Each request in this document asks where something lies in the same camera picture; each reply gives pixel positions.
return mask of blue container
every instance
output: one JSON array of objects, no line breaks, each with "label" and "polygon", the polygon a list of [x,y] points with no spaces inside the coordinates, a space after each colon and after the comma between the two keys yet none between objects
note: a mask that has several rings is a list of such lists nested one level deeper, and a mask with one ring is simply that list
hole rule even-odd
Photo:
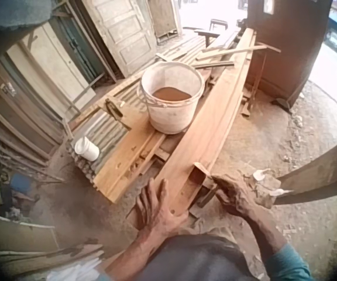
[{"label": "blue container", "polygon": [[30,192],[31,183],[32,180],[29,177],[15,173],[11,178],[10,187],[17,192],[27,195]]}]

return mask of hand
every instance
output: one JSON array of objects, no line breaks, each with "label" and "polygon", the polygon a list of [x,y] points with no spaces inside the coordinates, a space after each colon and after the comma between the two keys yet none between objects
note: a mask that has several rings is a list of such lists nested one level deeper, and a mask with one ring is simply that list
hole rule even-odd
[{"label": "hand", "polygon": [[253,194],[243,181],[224,175],[212,175],[213,181],[218,185],[216,197],[224,209],[238,217],[246,218],[254,210],[256,203]]},{"label": "hand", "polygon": [[157,196],[154,180],[151,178],[141,194],[136,199],[141,212],[144,229],[154,231],[163,238],[167,238],[179,229],[188,218],[188,211],[179,216],[173,215],[169,209],[168,181],[163,179],[160,183],[160,195]]}]

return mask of wood grain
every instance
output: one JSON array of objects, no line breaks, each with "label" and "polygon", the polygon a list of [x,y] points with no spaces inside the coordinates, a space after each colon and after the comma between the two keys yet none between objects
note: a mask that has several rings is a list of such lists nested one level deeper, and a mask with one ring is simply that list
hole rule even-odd
[{"label": "wood grain", "polygon": [[153,137],[154,132],[148,116],[141,118],[139,124],[129,131],[116,151],[95,176],[94,184],[111,202],[114,203],[119,198],[119,191],[115,192],[115,185],[118,180],[139,156],[148,141]]}]

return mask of right hand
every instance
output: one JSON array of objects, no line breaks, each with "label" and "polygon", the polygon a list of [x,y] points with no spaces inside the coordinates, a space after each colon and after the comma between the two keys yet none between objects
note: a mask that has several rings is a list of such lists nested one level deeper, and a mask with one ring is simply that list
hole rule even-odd
[{"label": "right hand", "polygon": [[254,210],[256,203],[250,188],[242,180],[234,179],[227,174],[212,175],[218,185],[216,197],[224,209],[238,217],[246,218]]}]

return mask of left hand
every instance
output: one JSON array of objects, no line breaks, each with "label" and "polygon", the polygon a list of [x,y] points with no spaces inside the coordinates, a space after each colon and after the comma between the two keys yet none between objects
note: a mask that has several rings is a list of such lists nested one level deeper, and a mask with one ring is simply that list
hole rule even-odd
[{"label": "left hand", "polygon": [[144,229],[154,231],[162,238],[167,238],[174,233],[188,218],[188,211],[176,216],[170,212],[168,181],[163,179],[160,183],[160,194],[157,196],[154,180],[151,178],[141,194],[136,199],[136,204],[142,215]]}]

